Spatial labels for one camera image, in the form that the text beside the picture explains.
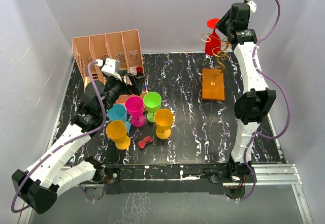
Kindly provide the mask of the pink wine glass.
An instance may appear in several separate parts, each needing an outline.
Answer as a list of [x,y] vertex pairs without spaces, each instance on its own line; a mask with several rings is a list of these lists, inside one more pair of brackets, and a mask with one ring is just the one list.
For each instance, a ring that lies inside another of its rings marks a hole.
[[144,102],[141,97],[130,97],[125,102],[128,114],[131,116],[132,125],[142,127],[146,123],[144,113]]

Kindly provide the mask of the green wine glass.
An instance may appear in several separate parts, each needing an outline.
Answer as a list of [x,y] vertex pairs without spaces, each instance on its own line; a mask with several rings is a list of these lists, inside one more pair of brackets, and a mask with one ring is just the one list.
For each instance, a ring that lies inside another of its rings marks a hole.
[[149,92],[143,98],[147,119],[155,123],[155,114],[161,108],[161,95],[157,92]]

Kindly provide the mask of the blue wine glass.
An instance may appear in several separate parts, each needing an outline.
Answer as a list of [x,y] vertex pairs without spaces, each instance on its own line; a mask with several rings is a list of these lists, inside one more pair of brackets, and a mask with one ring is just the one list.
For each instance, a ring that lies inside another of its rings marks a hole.
[[127,133],[130,131],[131,125],[127,120],[127,111],[124,105],[114,104],[107,112],[107,116],[110,121],[121,120],[126,126]]

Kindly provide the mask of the orange wine glass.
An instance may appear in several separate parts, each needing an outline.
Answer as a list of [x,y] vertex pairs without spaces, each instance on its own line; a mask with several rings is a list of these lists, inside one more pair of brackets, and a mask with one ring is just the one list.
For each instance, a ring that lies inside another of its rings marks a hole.
[[174,121],[173,113],[168,109],[160,109],[155,114],[156,135],[160,139],[167,139],[171,135]]

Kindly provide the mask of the yellow wine glass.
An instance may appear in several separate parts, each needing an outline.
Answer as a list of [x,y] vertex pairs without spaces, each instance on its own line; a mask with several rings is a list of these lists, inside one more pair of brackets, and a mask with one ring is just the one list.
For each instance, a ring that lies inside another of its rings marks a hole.
[[110,122],[106,127],[106,134],[119,150],[126,150],[131,144],[131,139],[127,135],[126,125],[121,120]]

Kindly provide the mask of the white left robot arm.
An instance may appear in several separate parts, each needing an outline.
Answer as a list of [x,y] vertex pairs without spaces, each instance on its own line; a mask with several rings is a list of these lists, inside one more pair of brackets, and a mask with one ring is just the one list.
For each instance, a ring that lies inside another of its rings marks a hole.
[[85,87],[78,110],[59,139],[33,165],[13,173],[15,198],[21,198],[36,213],[43,214],[59,195],[75,185],[83,181],[99,183],[104,179],[104,165],[92,156],[68,171],[62,168],[104,127],[107,112],[121,95],[141,94],[146,77],[129,73],[128,78],[130,84],[109,76],[105,83],[96,80]]

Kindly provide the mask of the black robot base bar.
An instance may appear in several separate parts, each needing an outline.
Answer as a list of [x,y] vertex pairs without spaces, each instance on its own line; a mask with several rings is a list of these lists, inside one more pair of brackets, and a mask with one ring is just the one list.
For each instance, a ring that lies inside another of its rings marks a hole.
[[254,181],[244,164],[106,165],[102,181],[86,186],[102,187],[100,195],[209,193],[240,199]]

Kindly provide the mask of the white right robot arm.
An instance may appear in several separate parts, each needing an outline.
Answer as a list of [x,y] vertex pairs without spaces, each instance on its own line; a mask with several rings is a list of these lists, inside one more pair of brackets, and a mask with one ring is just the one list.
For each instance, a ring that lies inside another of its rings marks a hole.
[[226,169],[227,178],[233,182],[250,173],[253,133],[276,99],[276,91],[270,90],[264,77],[257,72],[257,37],[255,31],[248,27],[250,15],[255,12],[256,3],[253,0],[233,3],[216,24],[231,44],[243,80],[243,94],[234,105],[237,134]]

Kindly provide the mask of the red wine glass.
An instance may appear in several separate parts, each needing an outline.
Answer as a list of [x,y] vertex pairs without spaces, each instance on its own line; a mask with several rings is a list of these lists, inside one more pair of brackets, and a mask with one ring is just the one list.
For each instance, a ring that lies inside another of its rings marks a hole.
[[213,32],[207,37],[205,45],[205,52],[210,56],[215,56],[221,51],[221,39],[216,33],[216,24],[219,20],[219,18],[212,18],[207,21],[207,26],[213,29]]

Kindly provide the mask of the white red box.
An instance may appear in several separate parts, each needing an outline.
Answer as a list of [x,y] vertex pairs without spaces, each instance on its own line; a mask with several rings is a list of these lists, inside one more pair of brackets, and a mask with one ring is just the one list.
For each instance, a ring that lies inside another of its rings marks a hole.
[[137,74],[137,69],[136,69],[137,67],[130,67],[129,69],[130,69],[130,72],[132,73],[132,74]]

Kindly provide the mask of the peach plastic file organizer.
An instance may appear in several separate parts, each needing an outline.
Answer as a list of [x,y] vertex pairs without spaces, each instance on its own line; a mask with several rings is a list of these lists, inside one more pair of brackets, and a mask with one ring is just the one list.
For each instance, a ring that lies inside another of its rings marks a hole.
[[96,59],[116,59],[122,70],[142,67],[145,74],[137,29],[73,38],[72,51],[85,86],[90,82],[87,65]]

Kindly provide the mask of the red bone-shaped toy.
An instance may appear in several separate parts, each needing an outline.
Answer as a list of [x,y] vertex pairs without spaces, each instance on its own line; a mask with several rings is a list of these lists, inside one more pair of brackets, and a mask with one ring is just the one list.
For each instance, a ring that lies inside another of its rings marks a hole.
[[153,142],[153,138],[151,136],[147,136],[141,141],[137,143],[138,147],[143,150],[148,144]]

